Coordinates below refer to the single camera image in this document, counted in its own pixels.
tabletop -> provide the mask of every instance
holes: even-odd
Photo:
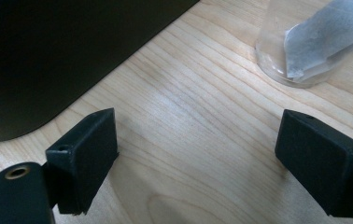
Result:
[[[275,157],[284,109],[353,138],[353,73],[310,89],[257,66],[268,0],[203,0],[57,118],[0,143],[0,171],[114,107],[120,156],[87,216],[57,223],[353,223],[327,217]],[[353,71],[353,60],[347,65]]]

wood grain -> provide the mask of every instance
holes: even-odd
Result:
[[[353,223],[327,217],[274,153],[284,108],[353,138],[353,60],[308,90],[274,82],[253,48],[267,4],[201,1],[52,122],[0,143],[0,171],[44,162],[84,116],[114,107],[120,157],[89,214],[58,223]]]

clear plastic cup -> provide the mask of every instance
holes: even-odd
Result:
[[[353,41],[351,40],[351,46],[344,43],[343,47],[334,47],[337,46],[339,42],[344,41],[342,38],[344,33],[339,32],[340,30],[343,30],[343,26],[353,26],[353,20],[351,20],[353,18],[353,7],[346,7],[349,6],[349,4],[352,4],[353,6],[353,0],[337,1],[342,2],[342,7],[338,7],[339,5],[336,5],[335,1],[331,0],[271,0],[255,46],[258,65],[261,70],[272,79],[296,88],[310,88],[320,82],[326,81],[332,74],[338,73],[341,69],[340,65],[346,60],[346,58],[348,58],[348,55],[353,53]],[[336,15],[337,17],[340,17],[341,20],[327,19],[324,15],[328,14],[330,16]],[[313,45],[313,48],[317,49],[315,53],[313,53],[314,50],[309,50],[309,53],[317,56],[319,55],[319,58],[322,57],[323,59],[326,59],[326,61],[320,61],[320,63],[318,63],[319,65],[316,66],[313,65],[317,74],[315,76],[305,76],[305,78],[290,77],[290,74],[292,74],[292,69],[290,69],[291,57],[290,55],[288,57],[286,56],[286,51],[288,50],[286,47],[286,37],[288,34],[291,35],[288,31],[295,29],[298,24],[306,24],[304,22],[307,22],[307,20],[311,20],[311,27],[313,27],[313,24],[318,26],[318,33],[311,32],[309,33],[309,35],[311,35],[310,37],[303,37],[308,40],[308,44],[302,43],[302,49],[306,48],[307,51],[307,46],[310,45],[310,41],[312,41],[311,44]],[[340,21],[340,23],[333,25],[332,22],[336,21]],[[348,38],[353,38],[353,31],[348,32]],[[296,36],[296,34],[304,34],[304,32],[294,32],[293,34]],[[301,61],[310,61],[311,58],[307,56],[310,54],[303,53],[303,57],[297,58]]]

black plastic part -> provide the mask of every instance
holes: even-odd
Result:
[[[50,203],[62,214],[87,213],[118,157],[115,114],[90,114],[46,151]]]
[[[275,154],[328,215],[353,217],[353,139],[285,110]]]
[[[20,163],[0,172],[0,224],[5,223],[54,223],[39,164]]]
[[[0,141],[42,126],[198,0],[0,0]]]

